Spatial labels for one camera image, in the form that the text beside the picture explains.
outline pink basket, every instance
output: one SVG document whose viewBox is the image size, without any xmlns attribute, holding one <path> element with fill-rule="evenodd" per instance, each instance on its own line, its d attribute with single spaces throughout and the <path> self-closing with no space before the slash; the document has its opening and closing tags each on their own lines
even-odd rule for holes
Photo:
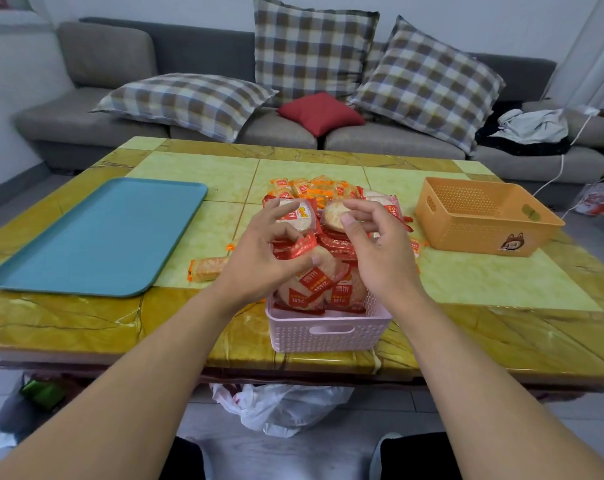
<svg viewBox="0 0 604 480">
<path fill-rule="evenodd" d="M 266 302 L 266 315 L 275 352 L 369 350 L 393 321 L 370 292 L 364 301 L 364 315 L 327 311 L 325 315 L 310 317 L 304 312 L 274 308 L 273 303 L 272 295 Z"/>
</svg>

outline yellow table surface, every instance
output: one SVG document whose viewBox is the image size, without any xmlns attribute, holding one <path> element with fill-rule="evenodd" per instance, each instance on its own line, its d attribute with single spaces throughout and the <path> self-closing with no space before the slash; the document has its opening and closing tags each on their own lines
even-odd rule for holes
<svg viewBox="0 0 604 480">
<path fill-rule="evenodd" d="M 2 227 L 0 264 L 111 178 L 203 182 L 207 197 L 154 286 L 124 299 L 0 290 L 0 353 L 64 355 L 67 362 L 73 356 L 99 362 L 123 354 L 198 292 L 198 285 L 186 280 L 189 261 L 226 253 L 226 244 L 261 208 L 271 178 L 323 173 L 397 194 L 408 215 L 414 215 L 425 177 L 500 181 L 472 161 L 135 137 Z M 414 227 L 423 237 L 419 225 Z M 604 384 L 604 265 L 564 232 L 530 258 L 427 248 L 419 266 L 426 290 L 448 316 L 514 375 L 545 383 Z M 207 365 L 419 376 L 409 342 L 395 323 L 370 351 L 276 353 L 259 303 L 233 318 Z"/>
</svg>

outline white cable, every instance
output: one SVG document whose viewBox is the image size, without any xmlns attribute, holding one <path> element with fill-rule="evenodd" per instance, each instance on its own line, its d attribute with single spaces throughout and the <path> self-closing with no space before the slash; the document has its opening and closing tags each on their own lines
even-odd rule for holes
<svg viewBox="0 0 604 480">
<path fill-rule="evenodd" d="M 603 177 L 603 178 L 600 178 L 600 179 L 599 179 L 598 181 L 596 181 L 596 182 L 595 182 L 593 185 L 597 185 L 598 183 L 603 182 L 603 181 L 604 181 L 604 177 Z M 580 205 L 582 202 L 584 202 L 584 201 L 586 200 L 586 197 L 587 197 L 587 196 L 588 196 L 588 192 L 584 193 L 584 196 L 583 196 L 581 199 L 579 199 L 579 201 L 577 202 L 577 204 L 573 205 L 573 206 L 572 206 L 570 209 L 568 209 L 566 212 L 564 212 L 564 214 L 563 214 L 563 215 L 562 215 L 562 217 L 561 217 L 561 218 L 562 218 L 562 220 L 564 220 L 564 217 L 566 217 L 566 216 L 569 214 L 569 212 L 570 212 L 571 210 L 573 210 L 573 209 L 577 209 L 577 208 L 578 208 L 578 206 L 579 206 L 579 205 Z"/>
<path fill-rule="evenodd" d="M 575 142 L 578 140 L 578 138 L 581 136 L 582 131 L 584 131 L 584 128 L 586 128 L 586 124 L 587 122 L 590 121 L 590 119 L 593 117 L 593 114 L 589 114 L 588 117 L 586 118 L 586 120 L 584 121 L 584 124 L 582 125 L 582 128 L 579 129 L 578 131 L 578 135 L 573 138 L 573 141 L 570 143 L 570 148 L 575 144 Z M 539 192 L 541 192 L 541 190 L 543 188 L 545 188 L 546 186 L 552 184 L 555 180 L 557 180 L 559 177 L 562 176 L 562 173 L 564 172 L 564 156 L 566 155 L 566 153 L 562 154 L 562 161 L 560 163 L 560 172 L 557 174 L 557 177 L 555 177 L 552 180 L 549 180 L 548 182 L 546 182 L 544 185 L 542 185 L 541 187 L 539 187 L 535 193 L 533 194 L 533 197 L 535 197 Z"/>
</svg>

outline cartoon sticker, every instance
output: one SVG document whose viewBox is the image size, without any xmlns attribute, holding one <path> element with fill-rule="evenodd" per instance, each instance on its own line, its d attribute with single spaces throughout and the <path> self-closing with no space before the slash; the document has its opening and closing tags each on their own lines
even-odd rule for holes
<svg viewBox="0 0 604 480">
<path fill-rule="evenodd" d="M 499 248 L 500 251 L 518 251 L 524 245 L 524 234 L 519 233 L 517 236 L 511 234 L 508 236 L 504 244 Z"/>
</svg>

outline forearm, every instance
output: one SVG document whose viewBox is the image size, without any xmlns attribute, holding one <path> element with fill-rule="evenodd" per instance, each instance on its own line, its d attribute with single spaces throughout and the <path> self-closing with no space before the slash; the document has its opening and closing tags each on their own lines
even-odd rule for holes
<svg viewBox="0 0 604 480">
<path fill-rule="evenodd" d="M 0 463 L 0 478 L 155 480 L 234 313 L 218 294 L 203 290 L 124 355 Z"/>
<path fill-rule="evenodd" d="M 406 298 L 394 316 L 409 337 L 465 478 L 604 478 L 604 461 L 428 296 Z"/>
</svg>

